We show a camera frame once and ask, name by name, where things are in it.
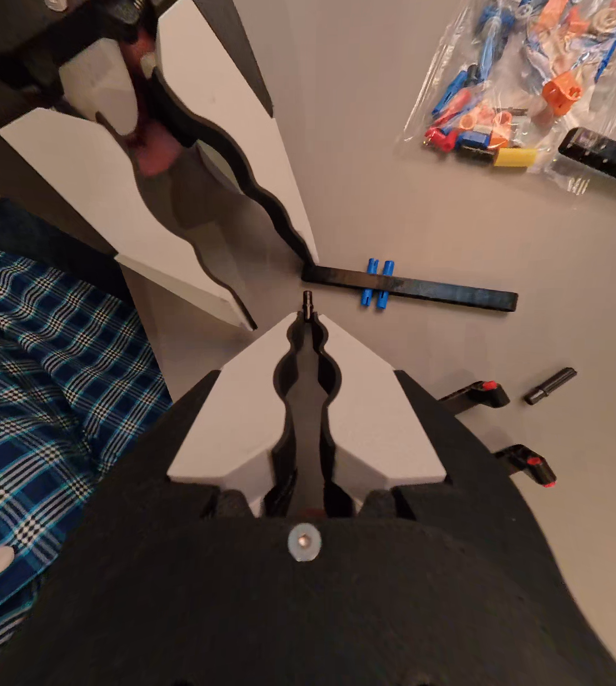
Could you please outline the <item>person's left hand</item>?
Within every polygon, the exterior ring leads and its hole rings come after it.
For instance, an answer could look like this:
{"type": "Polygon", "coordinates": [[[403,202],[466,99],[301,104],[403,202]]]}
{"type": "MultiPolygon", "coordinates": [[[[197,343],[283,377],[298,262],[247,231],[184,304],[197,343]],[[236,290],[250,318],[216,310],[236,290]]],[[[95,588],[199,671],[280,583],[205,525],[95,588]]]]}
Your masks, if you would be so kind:
{"type": "Polygon", "coordinates": [[[156,118],[151,102],[148,80],[141,60],[155,51],[155,40],[143,27],[138,29],[133,43],[119,43],[121,55],[127,67],[137,102],[137,125],[126,137],[126,143],[141,174],[147,178],[165,172],[178,159],[182,145],[156,118]]]}

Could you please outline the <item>long black lego axle pin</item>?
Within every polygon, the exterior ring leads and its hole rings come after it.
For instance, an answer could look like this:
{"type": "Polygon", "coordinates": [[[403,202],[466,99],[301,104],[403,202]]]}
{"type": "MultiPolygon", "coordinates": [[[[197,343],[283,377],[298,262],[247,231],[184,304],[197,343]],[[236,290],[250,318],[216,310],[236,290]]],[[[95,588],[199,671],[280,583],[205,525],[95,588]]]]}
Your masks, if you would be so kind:
{"type": "Polygon", "coordinates": [[[553,391],[561,388],[564,384],[577,376],[578,372],[572,367],[564,367],[545,381],[539,383],[523,396],[523,401],[534,406],[543,399],[549,397],[553,391]]]}

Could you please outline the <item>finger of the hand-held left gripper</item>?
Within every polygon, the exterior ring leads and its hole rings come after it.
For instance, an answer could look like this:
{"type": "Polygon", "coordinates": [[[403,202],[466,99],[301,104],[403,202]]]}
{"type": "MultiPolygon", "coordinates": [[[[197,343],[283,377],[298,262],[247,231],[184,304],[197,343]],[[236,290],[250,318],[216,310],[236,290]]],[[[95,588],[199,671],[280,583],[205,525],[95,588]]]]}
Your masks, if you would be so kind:
{"type": "Polygon", "coordinates": [[[316,243],[277,122],[210,26],[214,8],[203,13],[194,1],[174,1],[157,13],[151,87],[175,135],[216,150],[283,241],[315,265],[316,243]]]}
{"type": "Polygon", "coordinates": [[[35,108],[0,136],[116,251],[116,261],[216,319],[255,330],[233,290],[149,210],[128,155],[98,123],[35,108]]]}

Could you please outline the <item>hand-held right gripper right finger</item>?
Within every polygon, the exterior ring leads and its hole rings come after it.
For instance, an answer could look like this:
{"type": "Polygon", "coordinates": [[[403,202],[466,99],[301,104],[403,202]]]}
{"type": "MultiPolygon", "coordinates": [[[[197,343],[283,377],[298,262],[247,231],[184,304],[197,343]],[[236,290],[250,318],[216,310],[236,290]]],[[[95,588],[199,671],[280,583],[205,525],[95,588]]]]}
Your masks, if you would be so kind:
{"type": "Polygon", "coordinates": [[[314,315],[320,458],[328,517],[352,517],[373,491],[444,482],[443,467],[394,367],[322,314],[314,315]]]}

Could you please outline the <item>small clear bag lego pieces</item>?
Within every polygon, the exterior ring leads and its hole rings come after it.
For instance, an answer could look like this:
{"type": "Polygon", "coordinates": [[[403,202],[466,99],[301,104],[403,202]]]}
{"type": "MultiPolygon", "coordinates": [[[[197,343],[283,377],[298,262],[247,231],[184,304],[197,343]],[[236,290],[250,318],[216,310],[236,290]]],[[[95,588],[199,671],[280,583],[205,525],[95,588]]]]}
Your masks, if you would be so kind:
{"type": "Polygon", "coordinates": [[[574,195],[592,173],[568,134],[616,127],[616,1],[463,1],[398,149],[542,174],[574,195]]]}

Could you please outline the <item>blue lego pin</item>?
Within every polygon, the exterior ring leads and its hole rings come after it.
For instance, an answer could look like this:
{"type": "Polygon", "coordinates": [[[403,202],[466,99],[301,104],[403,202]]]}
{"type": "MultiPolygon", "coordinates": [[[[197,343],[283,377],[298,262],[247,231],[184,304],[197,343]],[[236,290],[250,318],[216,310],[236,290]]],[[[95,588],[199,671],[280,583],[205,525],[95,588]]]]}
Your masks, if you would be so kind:
{"type": "MultiPolygon", "coordinates": [[[[382,277],[390,277],[393,275],[394,271],[394,262],[391,260],[385,261],[383,270],[381,272],[382,277]]],[[[385,310],[387,305],[388,305],[388,298],[389,298],[389,292],[386,290],[380,290],[379,294],[377,296],[377,304],[376,307],[378,310],[385,310]]]]}
{"type": "MultiPolygon", "coordinates": [[[[377,275],[378,270],[379,270],[379,260],[374,259],[374,258],[370,258],[368,261],[366,273],[377,275]]],[[[373,297],[372,288],[364,288],[362,290],[362,295],[361,295],[361,306],[365,307],[365,308],[369,307],[372,303],[372,297],[373,297]]]]}

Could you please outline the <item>thick black lego beam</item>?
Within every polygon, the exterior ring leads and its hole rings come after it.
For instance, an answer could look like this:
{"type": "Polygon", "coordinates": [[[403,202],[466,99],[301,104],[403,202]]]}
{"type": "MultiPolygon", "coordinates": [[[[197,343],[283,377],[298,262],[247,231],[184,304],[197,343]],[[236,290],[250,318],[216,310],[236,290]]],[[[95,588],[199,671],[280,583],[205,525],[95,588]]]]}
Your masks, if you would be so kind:
{"type": "Polygon", "coordinates": [[[570,129],[558,146],[560,155],[616,180],[616,141],[584,127],[570,129]]]}

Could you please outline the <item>black lego connector red pin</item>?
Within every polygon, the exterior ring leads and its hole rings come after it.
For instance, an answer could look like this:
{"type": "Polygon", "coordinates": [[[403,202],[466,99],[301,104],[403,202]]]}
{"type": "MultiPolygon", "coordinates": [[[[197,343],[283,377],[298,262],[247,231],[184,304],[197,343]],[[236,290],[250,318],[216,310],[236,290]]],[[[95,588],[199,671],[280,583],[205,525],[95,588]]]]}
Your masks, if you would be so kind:
{"type": "Polygon", "coordinates": [[[525,473],[543,487],[554,487],[557,477],[547,460],[523,444],[514,444],[493,453],[510,476],[525,473]]]}
{"type": "Polygon", "coordinates": [[[498,382],[478,381],[438,399],[438,402],[452,415],[458,416],[478,406],[493,409],[506,407],[510,404],[510,398],[498,382]]]}

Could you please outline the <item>blue plaid shirt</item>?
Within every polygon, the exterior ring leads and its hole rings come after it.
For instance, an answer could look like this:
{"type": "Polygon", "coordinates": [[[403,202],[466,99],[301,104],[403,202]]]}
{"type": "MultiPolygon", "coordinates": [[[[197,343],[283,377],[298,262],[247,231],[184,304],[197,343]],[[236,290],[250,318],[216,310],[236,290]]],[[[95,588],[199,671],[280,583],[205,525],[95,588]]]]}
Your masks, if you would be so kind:
{"type": "Polygon", "coordinates": [[[95,487],[171,406],[132,305],[0,251],[0,649],[95,487]]]}

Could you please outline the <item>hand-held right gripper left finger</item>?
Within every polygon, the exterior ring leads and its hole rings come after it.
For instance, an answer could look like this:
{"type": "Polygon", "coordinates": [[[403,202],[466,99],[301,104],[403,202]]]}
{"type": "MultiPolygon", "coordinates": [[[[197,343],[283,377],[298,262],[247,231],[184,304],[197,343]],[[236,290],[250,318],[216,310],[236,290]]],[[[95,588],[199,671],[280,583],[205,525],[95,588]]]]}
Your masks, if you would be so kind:
{"type": "Polygon", "coordinates": [[[289,314],[222,366],[167,470],[172,482],[239,491],[256,517],[285,514],[296,477],[287,393],[304,323],[289,314]]]}

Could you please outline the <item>thin black lego beam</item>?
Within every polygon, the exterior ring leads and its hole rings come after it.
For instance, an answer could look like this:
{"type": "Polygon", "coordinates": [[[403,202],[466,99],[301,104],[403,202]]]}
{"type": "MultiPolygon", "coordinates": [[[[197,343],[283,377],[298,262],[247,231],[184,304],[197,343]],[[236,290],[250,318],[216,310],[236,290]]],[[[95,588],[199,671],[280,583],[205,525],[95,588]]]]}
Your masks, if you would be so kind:
{"type": "Polygon", "coordinates": [[[518,293],[481,287],[471,287],[395,275],[304,265],[301,278],[305,283],[352,290],[371,289],[392,296],[512,313],[518,305],[518,293]]]}

